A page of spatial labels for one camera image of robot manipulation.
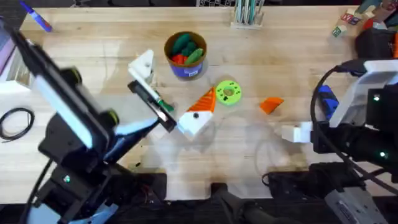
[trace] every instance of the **green disc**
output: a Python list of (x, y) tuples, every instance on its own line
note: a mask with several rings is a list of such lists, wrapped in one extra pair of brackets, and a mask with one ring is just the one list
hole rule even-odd
[(225, 105), (233, 105), (242, 97), (242, 89), (235, 81), (225, 80), (217, 85), (217, 99)]

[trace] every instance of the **wooden table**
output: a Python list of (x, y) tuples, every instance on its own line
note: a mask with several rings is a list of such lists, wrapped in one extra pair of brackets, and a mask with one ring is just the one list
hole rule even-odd
[[(38, 9), (54, 32), (46, 34), (30, 16), (21, 31), (42, 44), (60, 67), (77, 66), (83, 83), (95, 95), (130, 94), (127, 64), (153, 49), (156, 76), (152, 86), (178, 105), (177, 117), (212, 85), (225, 79), (237, 81), (243, 89), (241, 101), (230, 107), (218, 104), (212, 122), (194, 141), (181, 138), (178, 131), (161, 139), (155, 133), (120, 163), (131, 167), (141, 162), (138, 172), (166, 171), (170, 200), (206, 198), (212, 182), (226, 182), (231, 193), (256, 198), (270, 197), (261, 183), (265, 172), (338, 160), (335, 155), (315, 154), (311, 144), (282, 140), (277, 133), (282, 123), (308, 121), (317, 81), (332, 66), (353, 58), (352, 37), (330, 38), (333, 25), (347, 8), (266, 7), (261, 30), (231, 29), (231, 8)], [(163, 53), (167, 37), (182, 30), (201, 34), (208, 44), (205, 74), (190, 82), (172, 73)], [(342, 96), (352, 81), (339, 74), (328, 84)], [(266, 115), (258, 105), (270, 96), (285, 102)], [(31, 107), (36, 120), (22, 139), (0, 144), (0, 203), (27, 200), (47, 161), (37, 145), (55, 112), (36, 90), (0, 96), (1, 114), (15, 106)], [(25, 116), (11, 118), (6, 127), (25, 126)], [(386, 194), (372, 183), (368, 189), (375, 195)]]

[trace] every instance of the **blue marker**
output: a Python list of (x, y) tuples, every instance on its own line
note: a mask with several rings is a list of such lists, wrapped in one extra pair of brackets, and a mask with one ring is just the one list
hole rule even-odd
[(32, 18), (46, 31), (51, 32), (52, 27), (50, 24), (43, 19), (37, 12), (35, 12), (30, 6), (28, 6), (24, 1), (19, 1), (19, 3), (24, 7), (24, 9), (29, 13)]

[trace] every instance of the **green toy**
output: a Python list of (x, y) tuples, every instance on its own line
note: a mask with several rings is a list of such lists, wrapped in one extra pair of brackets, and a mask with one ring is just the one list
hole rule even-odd
[(189, 57), (186, 59), (185, 65), (189, 65), (189, 64), (191, 64), (191, 63), (197, 62), (197, 61), (200, 59), (200, 57), (201, 57), (202, 54), (203, 54), (203, 49), (201, 49), (201, 48), (196, 49), (196, 50), (195, 50), (194, 52), (192, 52), (192, 54), (189, 55)]
[(166, 103), (164, 100), (159, 100), (158, 104), (163, 106), (168, 112), (174, 111), (174, 107), (168, 103)]
[(242, 89), (235, 81), (225, 80), (217, 85), (217, 99), (225, 105), (233, 105), (242, 97)]
[(172, 55), (176, 55), (181, 52), (181, 50), (187, 46), (191, 40), (190, 34), (182, 34), (175, 42), (172, 48)]
[(181, 54), (188, 57), (189, 55), (192, 54), (192, 52), (193, 52), (196, 48), (197, 48), (197, 45), (196, 45), (194, 42), (190, 41), (190, 42), (187, 44), (187, 46), (186, 46), (184, 49), (182, 49)]

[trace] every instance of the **orange object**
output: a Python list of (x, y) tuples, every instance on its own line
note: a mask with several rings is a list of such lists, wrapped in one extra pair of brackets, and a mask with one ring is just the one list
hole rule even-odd
[(260, 104), (260, 108), (266, 112), (266, 114), (271, 114), (284, 100), (278, 97), (270, 97), (264, 100)]
[(214, 87), (212, 87), (187, 111), (211, 111), (213, 113), (215, 107), (216, 107), (216, 91)]
[(368, 29), (368, 28), (372, 28), (373, 27), (373, 19), (372, 18), (370, 18), (370, 19), (368, 19), (364, 24), (363, 24), (363, 28), (362, 28), (362, 30), (366, 30), (366, 29)]
[(398, 58), (398, 33), (396, 33), (396, 39), (395, 39), (395, 49), (394, 49), (394, 58)]
[(174, 55), (172, 57), (173, 62), (175, 63), (179, 63), (181, 65), (184, 64), (185, 60), (184, 60), (184, 56), (182, 54), (178, 54), (178, 55)]

